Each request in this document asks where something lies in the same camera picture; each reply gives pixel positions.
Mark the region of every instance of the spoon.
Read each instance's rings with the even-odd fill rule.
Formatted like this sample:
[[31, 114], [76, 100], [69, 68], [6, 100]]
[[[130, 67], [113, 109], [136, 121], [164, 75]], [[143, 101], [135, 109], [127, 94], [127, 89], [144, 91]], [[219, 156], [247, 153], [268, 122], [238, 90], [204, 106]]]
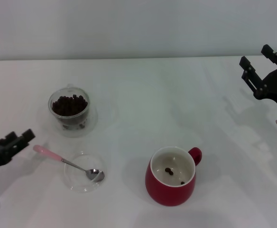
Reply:
[[73, 167], [78, 168], [81, 171], [84, 171], [86, 173], [86, 176], [88, 177], [88, 179], [93, 180], [94, 182], [99, 182], [102, 181], [105, 178], [105, 173], [101, 170], [96, 170], [96, 169], [91, 169], [91, 170], [84, 170], [83, 168], [73, 164], [72, 162], [62, 158], [61, 156], [59, 156], [58, 154], [46, 149], [45, 147], [42, 147], [40, 145], [35, 145], [33, 147], [33, 150], [46, 156], [49, 158], [52, 158], [54, 160], [66, 163], [68, 165], [71, 165]]

